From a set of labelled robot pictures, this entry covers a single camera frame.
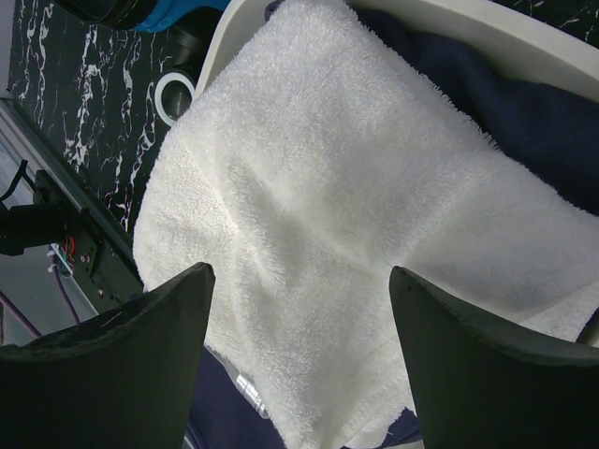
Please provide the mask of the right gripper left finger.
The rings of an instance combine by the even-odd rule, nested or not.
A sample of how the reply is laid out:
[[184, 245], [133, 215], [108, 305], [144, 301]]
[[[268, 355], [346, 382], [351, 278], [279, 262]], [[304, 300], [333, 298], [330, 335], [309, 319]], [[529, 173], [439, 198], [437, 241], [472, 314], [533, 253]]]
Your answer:
[[5, 448], [179, 448], [215, 275], [198, 263], [122, 306], [1, 349]]

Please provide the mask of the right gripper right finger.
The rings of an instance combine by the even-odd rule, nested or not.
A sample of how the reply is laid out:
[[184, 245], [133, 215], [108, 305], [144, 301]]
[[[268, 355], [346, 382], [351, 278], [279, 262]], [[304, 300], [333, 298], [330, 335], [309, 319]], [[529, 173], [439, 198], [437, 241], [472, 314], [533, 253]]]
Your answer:
[[595, 448], [598, 350], [395, 267], [389, 293], [427, 448]]

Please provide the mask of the purple cloth garment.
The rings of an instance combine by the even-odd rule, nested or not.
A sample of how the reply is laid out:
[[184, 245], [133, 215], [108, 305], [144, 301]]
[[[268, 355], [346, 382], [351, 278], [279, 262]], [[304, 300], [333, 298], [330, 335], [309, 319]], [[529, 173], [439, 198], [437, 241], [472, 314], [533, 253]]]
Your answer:
[[[380, 8], [358, 19], [451, 102], [490, 133], [500, 148], [565, 200], [598, 212], [598, 105], [556, 87], [512, 80], [491, 67], [471, 40], [415, 29]], [[251, 408], [226, 369], [204, 353], [186, 437], [192, 448], [281, 448], [273, 424]]]

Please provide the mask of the white fluffy towel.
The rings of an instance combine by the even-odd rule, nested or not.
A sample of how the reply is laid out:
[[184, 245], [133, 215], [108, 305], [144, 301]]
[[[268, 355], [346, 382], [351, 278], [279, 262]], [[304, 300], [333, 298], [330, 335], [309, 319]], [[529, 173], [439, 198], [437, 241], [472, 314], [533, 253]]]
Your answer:
[[598, 308], [598, 212], [342, 1], [277, 7], [170, 129], [133, 254], [147, 290], [212, 265], [206, 345], [252, 380], [287, 448], [374, 448], [413, 408], [396, 266], [563, 340]]

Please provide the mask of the white plastic basin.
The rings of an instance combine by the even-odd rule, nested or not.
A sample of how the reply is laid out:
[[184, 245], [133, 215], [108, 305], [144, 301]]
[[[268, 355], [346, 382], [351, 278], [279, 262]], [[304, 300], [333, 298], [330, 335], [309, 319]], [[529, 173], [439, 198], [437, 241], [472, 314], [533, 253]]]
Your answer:
[[[196, 94], [202, 94], [263, 26], [269, 3], [232, 1], [217, 24]], [[508, 78], [543, 82], [596, 101], [598, 50], [540, 21], [491, 1], [351, 1], [383, 10], [418, 31], [448, 36], [481, 53]]]

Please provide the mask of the blue fish-print suitcase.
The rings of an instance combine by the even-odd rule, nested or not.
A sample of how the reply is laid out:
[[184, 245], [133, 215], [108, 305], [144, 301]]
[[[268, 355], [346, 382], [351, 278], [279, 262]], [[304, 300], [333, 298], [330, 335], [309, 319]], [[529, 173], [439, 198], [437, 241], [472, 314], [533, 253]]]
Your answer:
[[176, 65], [203, 61], [229, 0], [57, 0], [83, 22], [117, 31], [157, 34], [170, 30], [177, 42]]

